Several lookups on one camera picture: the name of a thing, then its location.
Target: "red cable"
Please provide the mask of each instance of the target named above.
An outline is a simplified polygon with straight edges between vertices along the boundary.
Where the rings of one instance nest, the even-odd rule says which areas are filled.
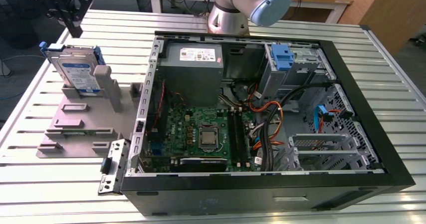
[[[153,122],[152,128],[151,128],[148,133],[151,133],[152,130],[155,129],[157,121],[159,121],[159,115],[160,115],[160,111],[161,111],[161,107],[163,107],[163,100],[164,100],[164,97],[165,97],[164,93],[165,93],[165,81],[163,81],[163,92],[161,92],[161,99],[160,99],[160,104],[159,104],[159,108],[157,108],[157,114],[155,116],[155,122]]]

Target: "power supply label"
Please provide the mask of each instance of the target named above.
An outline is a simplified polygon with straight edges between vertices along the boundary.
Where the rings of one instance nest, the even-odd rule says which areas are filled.
[[[100,85],[96,78],[91,75],[91,66],[85,63],[63,63],[64,73],[71,80],[75,88],[84,93],[97,93]]]
[[[213,48],[183,48],[180,50],[180,61],[216,61]]]

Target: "slotted metal surface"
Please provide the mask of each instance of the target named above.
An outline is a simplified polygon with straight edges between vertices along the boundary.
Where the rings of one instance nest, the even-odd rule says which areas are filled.
[[[89,10],[81,27],[81,38],[64,33],[60,42],[99,45],[121,86],[144,80],[155,30],[207,30],[205,20],[189,15],[101,10]],[[101,159],[36,157],[63,97],[60,76],[45,63],[0,131],[2,223],[426,223],[425,102],[401,68],[356,25],[282,21],[268,28],[252,24],[251,32],[334,42],[417,185],[340,212],[144,217],[124,196],[97,196]]]

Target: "wire bundle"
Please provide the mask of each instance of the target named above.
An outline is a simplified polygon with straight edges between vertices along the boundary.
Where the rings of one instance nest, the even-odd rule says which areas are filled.
[[[232,101],[225,95],[223,95],[223,94],[219,95],[219,99],[220,99],[221,101],[224,101],[224,103],[225,103],[229,107],[235,107],[235,108],[243,107],[243,104],[233,102],[233,101]]]
[[[333,85],[333,83],[325,82],[325,83],[312,83],[312,84],[306,84],[306,85],[297,87],[285,95],[285,97],[278,102],[280,106],[274,106],[274,109],[268,114],[262,129],[260,130],[260,142],[262,143],[262,145],[261,145],[261,147],[262,147],[262,163],[261,163],[261,168],[260,168],[261,171],[272,171],[274,168],[274,155],[273,155],[272,141],[270,141],[270,137],[269,137],[268,133],[269,133],[269,123],[273,120],[273,116],[274,116],[276,112],[278,111],[278,109],[281,109],[281,107],[284,107],[286,102],[289,102],[308,88],[312,88],[312,87],[326,88],[326,87],[330,87],[332,85]]]

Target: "sticker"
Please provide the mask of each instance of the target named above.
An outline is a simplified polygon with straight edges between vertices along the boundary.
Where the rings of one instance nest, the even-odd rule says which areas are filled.
[[[213,48],[183,48],[180,55],[180,61],[216,61]]]
[[[336,0],[334,3],[350,3],[350,1],[345,1],[345,0]]]
[[[97,93],[101,88],[96,78],[91,75],[91,66],[85,63],[63,63],[61,66],[75,88],[84,93],[96,95],[93,93]]]
[[[257,91],[254,91],[253,95],[254,95],[257,98],[261,98],[261,97],[262,97],[261,93],[257,92]]]
[[[257,165],[262,165],[262,158],[254,157],[254,163],[256,163]]]

